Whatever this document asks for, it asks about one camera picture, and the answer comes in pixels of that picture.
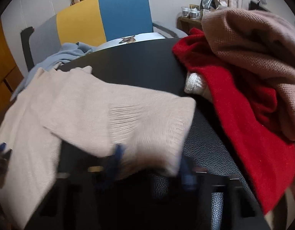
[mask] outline white wall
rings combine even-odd
[[[27,67],[22,50],[21,31],[30,26],[39,27],[70,4],[71,0],[12,0],[3,12],[1,19],[4,35],[23,75],[27,74]]]
[[[152,20],[176,27],[177,18],[181,16],[181,7],[199,5],[200,2],[201,0],[149,0]]]
[[[248,9],[248,4],[250,1],[251,0],[243,0],[242,8]],[[266,2],[267,4],[262,5],[263,7],[273,12],[274,14],[281,16],[282,18],[290,22],[292,25],[294,25],[295,16],[284,0],[266,0]]]

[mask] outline colorful chair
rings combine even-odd
[[[83,0],[35,29],[29,37],[31,59],[35,65],[57,53],[66,42],[99,46],[113,39],[151,33],[153,27],[173,37],[187,36],[177,28],[152,22],[148,0]]]

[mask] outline cabinet door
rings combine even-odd
[[[15,66],[16,63],[6,43],[0,19],[0,82],[3,81]]]
[[[2,82],[0,84],[0,111],[4,109],[8,104],[11,97],[11,92],[7,86]]]
[[[14,91],[23,79],[23,75],[16,66],[5,78],[10,89]]]

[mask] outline beige sweater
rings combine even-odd
[[[202,20],[212,51],[257,74],[277,90],[283,133],[295,141],[295,29],[264,11],[224,9]]]
[[[23,229],[55,180],[61,139],[96,156],[122,143],[120,178],[154,167],[176,175],[195,101],[105,83],[80,69],[39,69],[0,127],[13,153],[0,203]]]

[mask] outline chair armrest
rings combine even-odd
[[[30,46],[29,46],[29,38],[33,32],[34,32],[33,27],[27,27],[26,29],[24,29],[20,33],[23,54],[24,54],[24,58],[25,58],[25,62],[26,62],[26,66],[27,66],[28,71],[30,71],[35,66],[33,58],[32,58],[32,54],[30,51]]]
[[[174,27],[169,27],[166,26],[165,24],[161,23],[161,22],[153,22],[153,27],[156,27],[160,30],[162,30],[163,32],[168,33],[169,35],[171,35],[174,38],[183,38],[188,36],[185,32],[174,28]]]

